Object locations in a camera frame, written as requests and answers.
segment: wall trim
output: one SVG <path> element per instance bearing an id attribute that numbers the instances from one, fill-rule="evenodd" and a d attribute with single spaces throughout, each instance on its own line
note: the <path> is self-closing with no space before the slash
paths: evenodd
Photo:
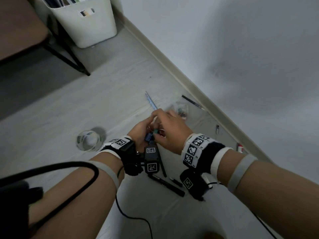
<path id="1" fill-rule="evenodd" d="M 201 104 L 206 111 L 240 144 L 259 160 L 273 161 L 225 115 L 187 76 L 183 74 L 130 20 L 115 6 L 114 14 L 124 27 L 154 56 L 154 58 Z"/>

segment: human hand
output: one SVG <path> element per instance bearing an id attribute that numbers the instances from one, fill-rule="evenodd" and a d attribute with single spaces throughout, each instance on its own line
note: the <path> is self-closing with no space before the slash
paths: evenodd
<path id="1" fill-rule="evenodd" d="M 151 131 L 149 129 L 149 125 L 151 124 L 153 119 L 154 119 L 154 116 L 150 116 L 146 118 L 145 120 L 139 122 L 127 134 L 135 142 L 136 151 L 138 151 L 139 153 L 143 153 L 144 148 L 148 145 L 148 143 L 144 140 L 144 138 L 146 134 Z"/>
<path id="2" fill-rule="evenodd" d="M 154 133 L 155 142 L 173 153 L 181 154 L 186 139 L 193 131 L 173 110 L 165 113 L 162 109 L 157 109 L 152 112 L 151 117 L 156 116 L 157 119 L 154 124 L 151 124 L 151 128 L 164 129 L 166 137 Z"/>

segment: white bin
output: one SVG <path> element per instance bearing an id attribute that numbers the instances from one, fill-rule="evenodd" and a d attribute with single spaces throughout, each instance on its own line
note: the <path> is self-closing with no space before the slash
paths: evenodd
<path id="1" fill-rule="evenodd" d="M 92 46 L 117 33 L 110 0 L 86 0 L 65 7 L 47 7 L 79 48 Z"/>

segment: floor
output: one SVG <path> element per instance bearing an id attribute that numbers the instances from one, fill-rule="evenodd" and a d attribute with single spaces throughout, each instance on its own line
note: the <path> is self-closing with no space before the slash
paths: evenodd
<path id="1" fill-rule="evenodd" d="M 74 48 L 92 72 L 75 71 L 45 50 L 37 50 L 0 67 L 0 176 L 63 161 L 88 160 L 75 138 L 83 130 L 103 128 L 107 139 L 127 134 L 153 111 L 148 91 L 159 108 L 167 109 L 191 95 L 117 22 L 118 35 L 87 49 Z M 235 141 L 205 111 L 188 104 L 187 124 L 235 148 Z M 186 169 L 180 158 L 160 148 L 169 177 Z M 45 190 L 71 170 L 29 179 Z M 271 238 L 226 188 L 215 186 L 206 202 L 188 193 L 179 197 L 144 173 L 126 176 L 119 191 L 122 210 L 150 221 L 154 239 L 200 238 L 205 231 L 224 231 L 227 238 Z M 98 238 L 150 238 L 143 221 L 124 218 L 113 206 Z"/>

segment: tape roll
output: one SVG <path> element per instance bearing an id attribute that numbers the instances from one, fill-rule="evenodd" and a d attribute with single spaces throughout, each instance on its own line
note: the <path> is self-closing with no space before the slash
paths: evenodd
<path id="1" fill-rule="evenodd" d="M 83 131 L 77 136 L 76 145 L 82 151 L 97 151 L 102 146 L 102 138 L 95 131 Z"/>

